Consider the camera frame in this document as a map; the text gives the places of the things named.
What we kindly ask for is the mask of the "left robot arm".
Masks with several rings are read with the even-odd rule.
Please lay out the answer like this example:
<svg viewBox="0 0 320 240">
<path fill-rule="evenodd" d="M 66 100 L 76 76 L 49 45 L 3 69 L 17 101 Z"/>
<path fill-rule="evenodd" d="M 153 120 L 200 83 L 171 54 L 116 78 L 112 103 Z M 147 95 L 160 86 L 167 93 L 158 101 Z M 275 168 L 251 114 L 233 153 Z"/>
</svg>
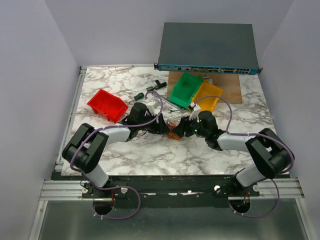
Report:
<svg viewBox="0 0 320 240">
<path fill-rule="evenodd" d="M 138 135 L 139 131 L 165 135 L 170 132 L 163 114 L 155 114 L 151 105 L 137 102 L 128 116 L 111 126 L 94 128 L 83 123 L 62 151 L 62 157 L 70 167 L 80 172 L 94 185 L 93 191 L 101 198 L 107 197 L 111 191 L 108 174 L 99 162 L 107 145 L 127 142 Z"/>
</svg>

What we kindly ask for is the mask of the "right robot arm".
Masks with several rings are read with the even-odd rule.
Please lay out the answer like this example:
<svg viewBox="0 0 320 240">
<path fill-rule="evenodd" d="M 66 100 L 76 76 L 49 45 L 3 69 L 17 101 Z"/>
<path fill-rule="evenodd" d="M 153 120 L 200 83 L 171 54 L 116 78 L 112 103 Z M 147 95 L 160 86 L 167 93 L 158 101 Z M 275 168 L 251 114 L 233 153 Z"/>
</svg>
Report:
<svg viewBox="0 0 320 240">
<path fill-rule="evenodd" d="M 274 179 L 295 161 L 291 150 L 269 128 L 258 133 L 230 133 L 218 128 L 216 118 L 210 111 L 201 111 L 191 119 L 184 116 L 173 130 L 180 138 L 196 135 L 204 138 L 209 148 L 217 151 L 240 151 L 250 154 L 253 164 L 235 174 L 230 191 L 241 196 L 251 184 Z"/>
</svg>

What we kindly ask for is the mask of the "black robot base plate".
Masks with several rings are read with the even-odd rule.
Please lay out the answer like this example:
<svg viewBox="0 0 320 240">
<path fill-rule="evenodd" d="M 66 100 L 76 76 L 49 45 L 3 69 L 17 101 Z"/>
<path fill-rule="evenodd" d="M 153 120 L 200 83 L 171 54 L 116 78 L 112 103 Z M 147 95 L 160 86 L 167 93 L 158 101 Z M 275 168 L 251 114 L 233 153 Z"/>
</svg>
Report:
<svg viewBox="0 0 320 240">
<path fill-rule="evenodd" d="M 81 177 L 60 177 L 50 181 L 80 181 L 84 197 L 90 195 L 95 200 L 85 200 L 100 209 L 139 208 L 197 208 L 214 207 L 248 210 L 254 199 L 250 193 L 259 196 L 255 182 L 248 187 L 236 186 L 230 175 L 178 175 L 178 176 L 113 176 L 105 187 L 97 188 Z"/>
</svg>

